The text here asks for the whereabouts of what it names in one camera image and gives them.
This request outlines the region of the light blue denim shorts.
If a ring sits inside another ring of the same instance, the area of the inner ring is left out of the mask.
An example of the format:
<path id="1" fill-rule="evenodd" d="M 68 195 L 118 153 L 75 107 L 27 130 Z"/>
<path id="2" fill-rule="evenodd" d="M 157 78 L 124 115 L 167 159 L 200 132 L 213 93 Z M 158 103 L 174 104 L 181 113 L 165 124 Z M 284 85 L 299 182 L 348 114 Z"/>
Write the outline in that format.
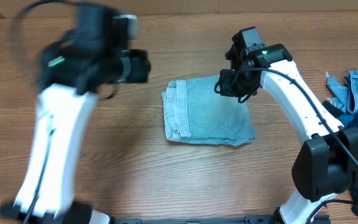
<path id="1" fill-rule="evenodd" d="M 256 138 L 249 109 L 214 91 L 218 77 L 172 80 L 162 92 L 166 139 L 240 146 Z"/>

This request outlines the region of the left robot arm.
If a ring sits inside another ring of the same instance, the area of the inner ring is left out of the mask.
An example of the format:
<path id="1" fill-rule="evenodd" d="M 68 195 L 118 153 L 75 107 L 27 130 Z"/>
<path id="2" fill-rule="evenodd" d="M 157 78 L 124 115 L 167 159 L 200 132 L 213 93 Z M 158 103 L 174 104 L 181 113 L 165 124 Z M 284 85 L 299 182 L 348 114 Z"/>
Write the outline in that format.
<path id="1" fill-rule="evenodd" d="M 78 156 L 104 84 L 146 83 L 145 50 L 135 15 L 89 2 L 75 4 L 77 24 L 40 55 L 35 130 L 29 166 L 14 201 L 0 215 L 22 223 L 104 223 L 115 219 L 75 200 Z"/>

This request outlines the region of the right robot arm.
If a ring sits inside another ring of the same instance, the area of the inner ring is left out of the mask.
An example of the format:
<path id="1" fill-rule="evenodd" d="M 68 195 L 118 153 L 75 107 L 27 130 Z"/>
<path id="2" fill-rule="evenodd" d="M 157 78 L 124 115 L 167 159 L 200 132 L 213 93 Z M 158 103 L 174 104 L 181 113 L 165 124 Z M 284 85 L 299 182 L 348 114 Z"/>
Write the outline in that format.
<path id="1" fill-rule="evenodd" d="M 358 181 L 358 129 L 345 128 L 318 101 L 282 44 L 267 46 L 255 27 L 232 37 L 214 87 L 222 96 L 246 102 L 267 91 L 291 122 L 301 149 L 291 170 L 295 189 L 271 215 L 248 215 L 245 223 L 329 223 L 317 213 Z"/>

